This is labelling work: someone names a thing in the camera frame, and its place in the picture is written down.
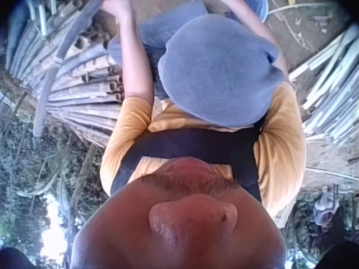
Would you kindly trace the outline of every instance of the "orange long sleeve shirt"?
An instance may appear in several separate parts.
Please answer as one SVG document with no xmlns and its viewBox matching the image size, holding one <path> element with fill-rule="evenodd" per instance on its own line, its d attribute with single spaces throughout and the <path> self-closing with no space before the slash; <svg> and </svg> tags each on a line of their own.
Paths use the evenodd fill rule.
<svg viewBox="0 0 359 269">
<path fill-rule="evenodd" d="M 146 129 L 158 132 L 192 127 L 220 132 L 236 131 L 195 118 L 170 101 L 167 101 L 164 110 L 153 120 L 151 115 L 152 107 L 145 100 L 124 100 L 100 170 L 102 185 L 108 194 L 122 158 L 135 139 Z M 275 90 L 263 131 L 253 150 L 259 173 L 258 184 L 262 203 L 268 213 L 275 216 L 299 192 L 306 166 L 305 136 L 296 96 L 289 83 L 284 82 Z M 166 161 L 168 160 L 143 157 L 130 182 L 154 172 Z M 232 178 L 232 169 L 229 165 L 213 165 L 213 168 L 225 178 Z"/>
</svg>

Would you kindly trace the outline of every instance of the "sky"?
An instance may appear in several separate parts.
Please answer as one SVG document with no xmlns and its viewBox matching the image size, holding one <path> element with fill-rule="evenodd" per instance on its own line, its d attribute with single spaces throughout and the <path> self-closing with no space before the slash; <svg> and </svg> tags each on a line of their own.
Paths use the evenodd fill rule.
<svg viewBox="0 0 359 269">
<path fill-rule="evenodd" d="M 48 256 L 55 259 L 58 264 L 62 263 L 63 254 L 67 248 L 65 232 L 60 227 L 62 220 L 58 216 L 59 203 L 51 194 L 46 194 L 47 211 L 50 218 L 50 229 L 42 233 L 44 247 L 41 250 L 41 256 Z"/>
</svg>

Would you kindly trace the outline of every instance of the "skin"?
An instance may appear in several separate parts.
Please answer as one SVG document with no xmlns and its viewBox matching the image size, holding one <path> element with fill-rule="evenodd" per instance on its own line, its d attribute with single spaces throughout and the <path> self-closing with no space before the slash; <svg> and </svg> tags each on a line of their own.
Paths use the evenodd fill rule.
<svg viewBox="0 0 359 269">
<path fill-rule="evenodd" d="M 254 33 L 274 40 L 241 0 L 223 1 Z M 153 104 L 153 81 L 130 0 L 106 0 L 118 18 L 125 97 Z M 286 73 L 285 63 L 276 65 Z M 286 248 L 262 205 L 191 157 L 173 159 L 113 195 L 73 246 L 72 268 L 284 268 Z"/>
</svg>

